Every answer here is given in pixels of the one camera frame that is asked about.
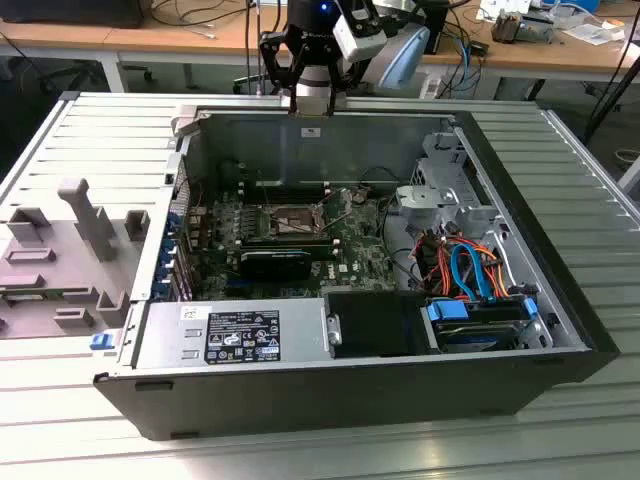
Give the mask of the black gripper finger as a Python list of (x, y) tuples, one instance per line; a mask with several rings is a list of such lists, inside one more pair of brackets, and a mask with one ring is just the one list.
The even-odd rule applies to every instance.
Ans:
[[(285, 45), (291, 54), (291, 63), (288, 67), (282, 66), (277, 59), (282, 45)], [(284, 89), (289, 92), (288, 113), (290, 115), (296, 114), (298, 110), (296, 88), (306, 66), (304, 62), (305, 48), (306, 43), (303, 40), (301, 29), (286, 29), (284, 32), (274, 33), (263, 32), (259, 41), (259, 51), (269, 80), (276, 89)]]
[(341, 73), (339, 65), (343, 60), (342, 52), (338, 47), (323, 47), (313, 54), (313, 65), (326, 67), (329, 74), (330, 96), (325, 115), (334, 114), (337, 95), (355, 88), (362, 79), (362, 62), (350, 61), (351, 66), (346, 73)]

